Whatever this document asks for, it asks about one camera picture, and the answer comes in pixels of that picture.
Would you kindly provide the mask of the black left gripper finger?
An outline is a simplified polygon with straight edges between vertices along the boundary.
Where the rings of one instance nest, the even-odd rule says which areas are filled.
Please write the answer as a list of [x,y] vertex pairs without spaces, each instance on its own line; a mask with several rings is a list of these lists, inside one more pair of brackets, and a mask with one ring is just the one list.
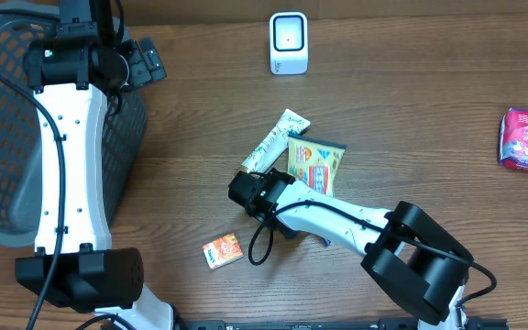
[[139,45],[130,39],[122,42],[117,48],[119,54],[126,60],[128,78],[123,90],[136,90],[152,82],[149,66],[144,61]]
[[149,37],[142,38],[139,41],[139,46],[148,66],[151,81],[154,83],[164,80],[167,77],[167,73],[153,40]]

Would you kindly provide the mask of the white bamboo print tube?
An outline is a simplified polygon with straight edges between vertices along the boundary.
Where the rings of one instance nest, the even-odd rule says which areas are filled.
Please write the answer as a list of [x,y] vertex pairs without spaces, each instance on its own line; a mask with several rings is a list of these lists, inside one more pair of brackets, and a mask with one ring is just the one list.
[[267,172],[288,147],[289,135],[301,135],[311,122],[286,109],[266,137],[241,163],[244,172]]

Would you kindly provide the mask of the yellow snack bag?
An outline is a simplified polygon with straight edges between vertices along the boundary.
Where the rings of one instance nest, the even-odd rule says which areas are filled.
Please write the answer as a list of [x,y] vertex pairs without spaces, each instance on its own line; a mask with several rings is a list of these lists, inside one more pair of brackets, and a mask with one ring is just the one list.
[[334,196],[335,178],[347,147],[289,134],[288,173],[318,193]]

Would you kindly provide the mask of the small orange box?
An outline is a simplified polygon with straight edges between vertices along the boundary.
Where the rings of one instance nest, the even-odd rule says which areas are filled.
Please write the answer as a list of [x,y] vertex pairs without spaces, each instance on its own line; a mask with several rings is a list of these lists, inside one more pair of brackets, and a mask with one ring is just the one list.
[[221,236],[203,245],[203,254],[211,270],[221,268],[244,257],[244,252],[234,233]]

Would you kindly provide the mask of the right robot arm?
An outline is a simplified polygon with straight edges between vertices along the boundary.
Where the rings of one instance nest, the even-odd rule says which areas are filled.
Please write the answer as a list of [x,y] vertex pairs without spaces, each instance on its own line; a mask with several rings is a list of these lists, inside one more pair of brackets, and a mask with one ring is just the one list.
[[238,172],[228,196],[271,231],[314,234],[359,255],[362,268],[421,328],[468,325],[460,301],[473,257],[420,207],[347,203],[277,170]]

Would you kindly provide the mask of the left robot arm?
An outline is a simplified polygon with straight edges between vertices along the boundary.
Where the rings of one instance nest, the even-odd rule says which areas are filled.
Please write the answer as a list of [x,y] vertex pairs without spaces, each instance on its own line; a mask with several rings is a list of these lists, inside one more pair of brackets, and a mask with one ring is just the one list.
[[139,251],[115,249],[105,216],[102,135],[111,95],[160,77],[124,41],[108,1],[62,1],[53,38],[24,57],[41,136],[41,213],[35,253],[16,280],[40,303],[121,329],[176,329],[174,309],[145,284]]

